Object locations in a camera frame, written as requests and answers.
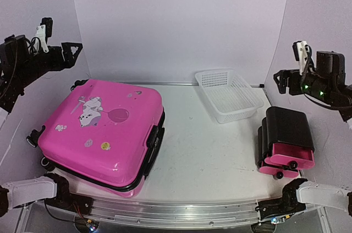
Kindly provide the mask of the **pink hard-shell suitcase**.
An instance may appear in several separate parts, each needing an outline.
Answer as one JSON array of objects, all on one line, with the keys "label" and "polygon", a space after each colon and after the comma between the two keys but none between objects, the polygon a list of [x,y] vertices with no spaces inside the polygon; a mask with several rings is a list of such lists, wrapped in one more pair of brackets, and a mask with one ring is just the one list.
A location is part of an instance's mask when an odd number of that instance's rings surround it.
[{"label": "pink hard-shell suitcase", "polygon": [[164,136],[161,94],[152,88],[78,80],[67,98],[27,142],[42,166],[130,198],[148,177]]}]

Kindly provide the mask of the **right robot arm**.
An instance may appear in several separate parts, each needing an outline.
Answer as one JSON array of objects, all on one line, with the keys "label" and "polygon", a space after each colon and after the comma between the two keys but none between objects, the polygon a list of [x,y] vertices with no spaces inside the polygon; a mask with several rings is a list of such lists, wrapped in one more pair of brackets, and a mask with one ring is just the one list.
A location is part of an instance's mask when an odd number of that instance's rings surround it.
[{"label": "right robot arm", "polygon": [[[316,52],[316,62],[312,60],[309,45],[294,51],[299,69],[280,70],[273,79],[281,94],[286,88],[292,96],[304,95],[312,103],[338,111],[346,122],[351,119],[351,86],[345,84],[345,58],[336,52]],[[277,200],[277,208],[288,213],[297,204],[317,204],[348,212],[351,215],[351,192],[334,186],[315,184],[304,180]]]}]

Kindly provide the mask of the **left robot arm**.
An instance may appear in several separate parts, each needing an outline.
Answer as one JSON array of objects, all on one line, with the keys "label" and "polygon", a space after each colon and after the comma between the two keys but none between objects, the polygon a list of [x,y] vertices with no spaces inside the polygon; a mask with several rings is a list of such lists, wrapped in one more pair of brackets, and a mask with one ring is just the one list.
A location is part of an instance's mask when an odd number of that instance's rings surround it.
[{"label": "left robot arm", "polygon": [[30,53],[25,35],[11,35],[1,44],[1,108],[11,113],[24,89],[49,71],[72,68],[83,49],[81,43],[63,42],[48,52]]}]

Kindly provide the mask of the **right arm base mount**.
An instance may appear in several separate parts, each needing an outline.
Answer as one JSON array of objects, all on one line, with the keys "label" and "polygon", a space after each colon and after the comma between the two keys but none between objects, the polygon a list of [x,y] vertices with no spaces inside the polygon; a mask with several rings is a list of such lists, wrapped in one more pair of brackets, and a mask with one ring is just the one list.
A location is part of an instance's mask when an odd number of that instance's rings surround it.
[{"label": "right arm base mount", "polygon": [[260,220],[292,215],[297,212],[305,211],[306,204],[299,203],[297,200],[284,200],[283,198],[269,199],[260,201],[255,208],[260,214]]}]

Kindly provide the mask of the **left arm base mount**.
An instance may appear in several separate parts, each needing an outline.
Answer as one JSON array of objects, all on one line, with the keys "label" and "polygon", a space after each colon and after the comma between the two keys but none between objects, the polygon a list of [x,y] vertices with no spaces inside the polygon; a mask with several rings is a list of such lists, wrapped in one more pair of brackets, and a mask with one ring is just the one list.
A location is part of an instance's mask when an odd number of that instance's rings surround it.
[{"label": "left arm base mount", "polygon": [[44,203],[51,207],[75,212],[78,215],[89,215],[92,210],[93,198],[70,191],[58,191],[55,197],[45,198]]}]

